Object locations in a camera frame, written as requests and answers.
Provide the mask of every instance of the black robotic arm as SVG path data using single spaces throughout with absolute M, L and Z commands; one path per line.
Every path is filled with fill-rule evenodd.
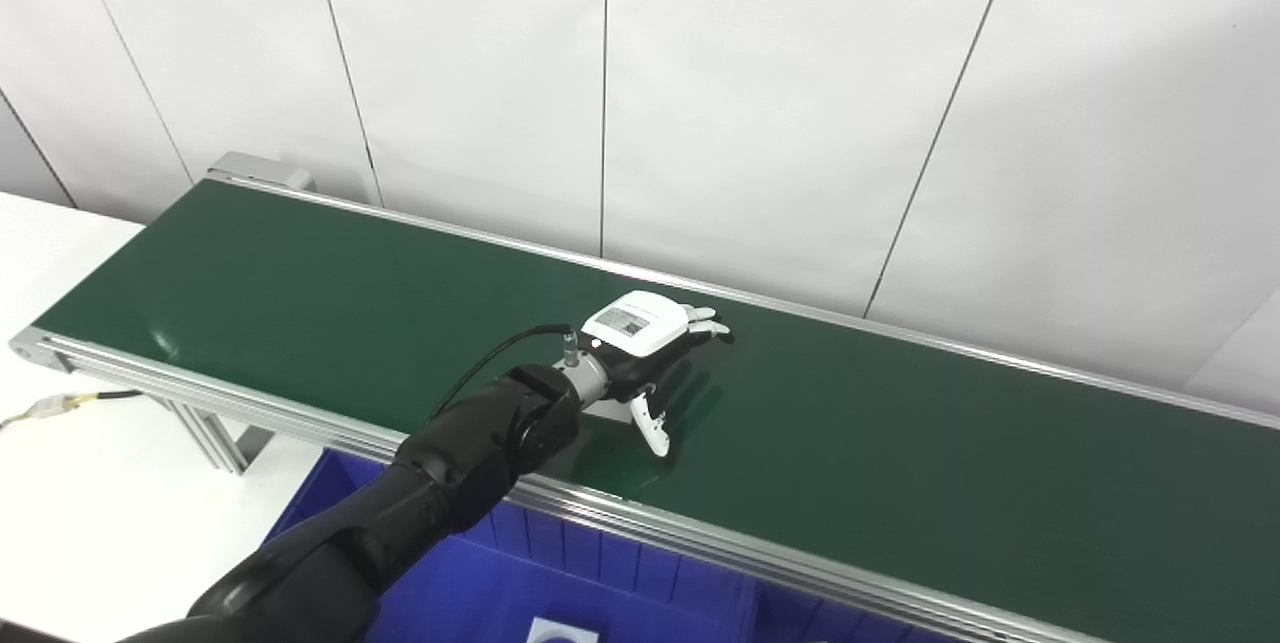
M 635 396 L 691 347 L 727 333 L 701 328 L 643 357 L 590 338 L 554 366 L 508 370 L 406 438 L 365 488 L 264 543 L 197 598 L 188 617 L 125 643 L 360 640 L 379 597 L 572 443 L 586 406 Z

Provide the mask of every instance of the label on robot hand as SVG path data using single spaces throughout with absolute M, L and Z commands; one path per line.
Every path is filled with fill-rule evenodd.
M 644 330 L 649 325 L 649 320 L 618 307 L 611 307 L 604 313 L 595 315 L 595 322 L 622 333 L 627 338 Z

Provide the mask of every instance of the white wall panel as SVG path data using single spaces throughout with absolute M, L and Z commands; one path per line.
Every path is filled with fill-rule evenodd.
M 603 0 L 333 0 L 387 206 L 595 252 Z
M 379 202 L 325 0 L 105 0 L 183 160 L 296 163 Z
M 870 309 L 1170 388 L 1280 284 L 1280 0 L 996 0 Z
M 0 88 L 82 208 L 150 220 L 191 186 L 100 0 L 0 0 Z
M 3 95 L 0 95 L 0 191 L 37 201 L 72 205 Z
M 1280 288 L 1196 371 L 1185 391 L 1280 414 Z
M 604 252 L 861 314 L 987 0 L 609 0 Z

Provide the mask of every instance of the blue crate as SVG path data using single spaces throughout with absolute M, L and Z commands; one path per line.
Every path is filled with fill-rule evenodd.
M 380 470 L 325 451 L 268 538 Z M 365 642 L 524 643 L 535 616 L 595 630 L 602 643 L 955 643 L 509 503 L 392 587 Z

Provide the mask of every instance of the robot finger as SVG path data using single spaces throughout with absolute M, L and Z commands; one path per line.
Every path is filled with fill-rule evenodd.
M 712 338 L 714 338 L 717 336 L 728 336 L 730 334 L 728 325 L 724 325 L 723 323 L 717 323 L 714 320 L 698 320 L 695 323 L 690 323 L 689 324 L 689 332 L 690 333 L 710 333 Z
M 685 313 L 689 315 L 690 323 L 695 323 L 699 320 L 710 320 L 716 318 L 716 309 L 694 307 L 690 305 L 682 305 L 681 307 L 684 307 Z

